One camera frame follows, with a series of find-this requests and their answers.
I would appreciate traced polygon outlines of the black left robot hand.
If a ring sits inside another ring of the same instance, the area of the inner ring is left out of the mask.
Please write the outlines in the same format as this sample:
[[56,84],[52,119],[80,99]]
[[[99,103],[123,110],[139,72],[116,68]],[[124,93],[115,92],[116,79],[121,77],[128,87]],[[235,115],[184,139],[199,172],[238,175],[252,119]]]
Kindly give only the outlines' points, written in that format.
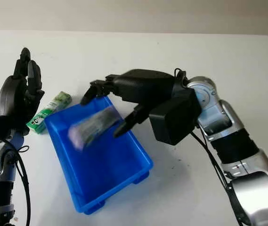
[[15,130],[26,136],[26,125],[36,114],[44,95],[41,70],[31,60],[28,48],[23,48],[16,61],[13,75],[6,78],[0,89],[0,137]]

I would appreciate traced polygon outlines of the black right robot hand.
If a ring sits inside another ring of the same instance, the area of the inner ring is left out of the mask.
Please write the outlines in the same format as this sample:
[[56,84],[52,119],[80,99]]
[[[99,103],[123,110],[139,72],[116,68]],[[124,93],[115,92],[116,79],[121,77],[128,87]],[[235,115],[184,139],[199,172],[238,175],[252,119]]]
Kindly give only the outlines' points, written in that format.
[[123,74],[110,74],[104,80],[94,80],[81,99],[87,105],[94,98],[110,93],[121,97],[122,101],[136,103],[134,110],[119,124],[114,137],[131,130],[135,124],[145,121],[151,110],[173,96],[177,82],[186,80],[186,71],[175,69],[174,75],[147,69],[132,69]]

